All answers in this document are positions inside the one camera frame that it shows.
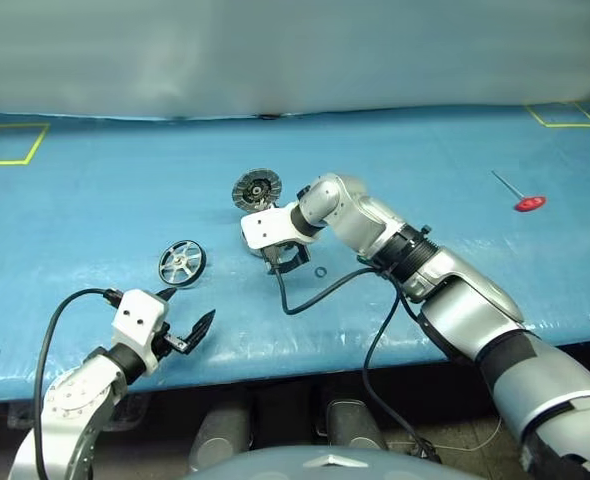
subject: black joint ring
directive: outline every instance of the black joint ring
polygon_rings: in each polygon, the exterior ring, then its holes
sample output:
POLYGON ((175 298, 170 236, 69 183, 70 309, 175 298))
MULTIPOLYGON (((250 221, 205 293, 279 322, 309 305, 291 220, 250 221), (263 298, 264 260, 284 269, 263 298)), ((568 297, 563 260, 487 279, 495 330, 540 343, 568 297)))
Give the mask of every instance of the black joint ring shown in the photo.
POLYGON ((326 268, 324 268, 324 267, 317 267, 315 269, 315 276, 317 278, 324 278, 327 273, 328 273, 328 270, 326 270, 326 268))

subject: white plastic sheet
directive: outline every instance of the white plastic sheet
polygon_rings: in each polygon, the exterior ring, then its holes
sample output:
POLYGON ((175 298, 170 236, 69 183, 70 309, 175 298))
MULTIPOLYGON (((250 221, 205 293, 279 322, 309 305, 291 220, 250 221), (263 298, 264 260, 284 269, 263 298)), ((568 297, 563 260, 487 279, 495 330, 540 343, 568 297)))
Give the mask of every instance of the white plastic sheet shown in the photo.
POLYGON ((0 0, 0 112, 590 98, 590 0, 0 0))

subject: pin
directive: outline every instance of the pin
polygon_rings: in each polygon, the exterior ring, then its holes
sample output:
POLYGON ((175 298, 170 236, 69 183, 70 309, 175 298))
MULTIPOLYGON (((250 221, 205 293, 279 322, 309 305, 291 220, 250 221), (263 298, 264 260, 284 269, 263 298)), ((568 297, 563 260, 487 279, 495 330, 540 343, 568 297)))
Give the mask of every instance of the pin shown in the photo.
POLYGON ((502 178, 495 170, 491 170, 491 173, 497 177, 497 179, 506 185, 513 194, 519 198, 519 202, 515 204, 513 207, 518 212, 530 212, 532 210, 537 210, 539 207, 546 203, 546 197, 543 195, 537 195, 535 197, 527 197, 522 192, 517 190, 513 185, 508 183, 504 178, 502 178))

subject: yellow tape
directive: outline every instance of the yellow tape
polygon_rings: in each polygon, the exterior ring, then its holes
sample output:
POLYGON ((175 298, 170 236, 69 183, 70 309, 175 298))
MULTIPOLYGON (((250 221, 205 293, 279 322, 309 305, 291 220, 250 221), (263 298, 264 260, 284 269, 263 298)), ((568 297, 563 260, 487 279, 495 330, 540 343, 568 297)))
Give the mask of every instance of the yellow tape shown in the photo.
POLYGON ((50 123, 0 123, 0 128, 43 128, 48 126, 50 126, 50 123))
POLYGON ((37 137, 37 140, 35 140, 35 143, 31 147, 31 149, 29 150, 28 155, 26 155, 26 158, 24 158, 24 165, 28 165, 29 163, 31 163, 31 160, 33 159, 33 155, 35 155, 35 152, 37 151, 39 146, 42 144, 42 140, 44 140, 44 137, 46 136, 46 132, 48 132, 48 125, 46 125, 42 129, 41 133, 37 137))
MULTIPOLYGON (((577 102, 572 102, 572 105, 574 105, 590 120, 590 113, 584 110, 577 102)), ((535 120, 537 120, 537 123, 546 128, 590 128, 590 123, 547 123, 530 107, 530 105, 524 105, 524 108, 528 110, 535 120)))
POLYGON ((31 127, 32 128, 41 127, 42 130, 39 133, 39 135, 37 136, 37 139, 35 140, 35 142, 33 142, 33 145, 31 146, 31 149, 28 151, 26 156, 21 160, 0 160, 0 166, 28 165, 31 162, 31 160, 33 159, 35 152, 37 151, 39 146, 42 144, 42 141, 44 140, 44 137, 46 136, 46 133, 48 132, 48 128, 50 127, 50 124, 48 124, 48 123, 2 123, 2 124, 0 124, 0 128, 31 128, 31 127))

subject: blue table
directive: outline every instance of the blue table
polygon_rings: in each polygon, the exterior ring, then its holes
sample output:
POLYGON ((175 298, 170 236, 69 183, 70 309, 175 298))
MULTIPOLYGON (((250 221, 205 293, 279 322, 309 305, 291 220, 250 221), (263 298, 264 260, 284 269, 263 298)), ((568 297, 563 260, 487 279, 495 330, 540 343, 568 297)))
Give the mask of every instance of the blue table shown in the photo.
MULTIPOLYGON (((31 395, 44 330, 65 296, 89 286, 161 289, 159 256, 182 239, 198 241, 209 263, 172 299, 172 330, 186 332, 212 308, 217 315, 193 354, 168 357, 134 389, 358 368, 391 287, 360 277, 285 316, 275 279, 241 242, 243 212, 230 196, 257 167, 281 176, 283 203, 328 171, 362 177, 374 196, 412 224, 430 224, 433 240, 502 285, 538 335, 590 340, 590 105, 177 123, 0 115, 9 123, 21 125, 0 127, 0 401, 31 395), (491 169, 548 203, 514 211, 491 169)), ((330 231, 311 253, 286 277, 292 304, 358 267, 330 231), (328 270, 323 279, 318 266, 328 270)), ((99 298, 75 302, 56 330, 45 382, 109 345, 112 317, 99 298)), ((441 359, 400 311, 373 363, 441 359)))

